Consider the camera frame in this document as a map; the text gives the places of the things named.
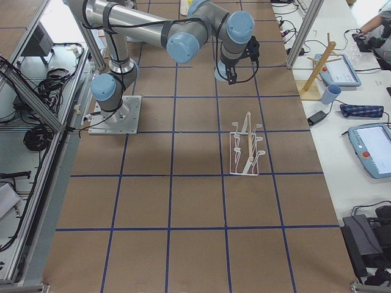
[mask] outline blue cloth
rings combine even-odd
[[[384,111],[383,106],[340,105],[340,109],[345,118],[349,116],[381,118]]]

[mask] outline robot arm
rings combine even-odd
[[[258,66],[259,44],[252,37],[254,19],[248,12],[229,13],[210,0],[194,0],[188,19],[167,20],[127,8],[125,0],[63,1],[86,28],[105,31],[111,72],[93,80],[92,92],[101,110],[106,114],[116,113],[116,120],[126,115],[126,110],[121,108],[122,93],[137,78],[136,63],[129,56],[126,36],[164,48],[176,62],[187,63],[214,35],[216,41],[222,41],[215,76],[229,84],[236,83],[235,65],[240,59],[250,57]]]

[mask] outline wooden base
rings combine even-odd
[[[296,86],[298,87],[300,99],[304,101],[319,101],[321,99],[318,84],[313,82],[310,88],[305,91],[303,90],[303,86],[307,81],[296,81]]]

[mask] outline wooden stand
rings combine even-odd
[[[312,73],[306,82],[296,81],[296,85],[298,87],[301,99],[309,100],[309,101],[318,101],[321,99],[318,86],[316,85],[316,83],[314,84],[313,82],[315,81],[315,78],[321,81],[319,72],[322,70],[322,68],[326,63],[341,60],[341,58],[328,60],[331,54],[339,56],[338,53],[333,51],[336,45],[337,44],[335,42],[330,41],[330,34],[327,34],[327,48],[326,50],[324,50],[324,53],[320,58],[320,60],[307,57],[308,59],[312,60],[314,69],[312,70]]]

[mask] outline person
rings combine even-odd
[[[355,38],[362,40],[366,48],[374,52],[382,68],[391,69],[391,0],[361,27],[361,34],[355,35]]]

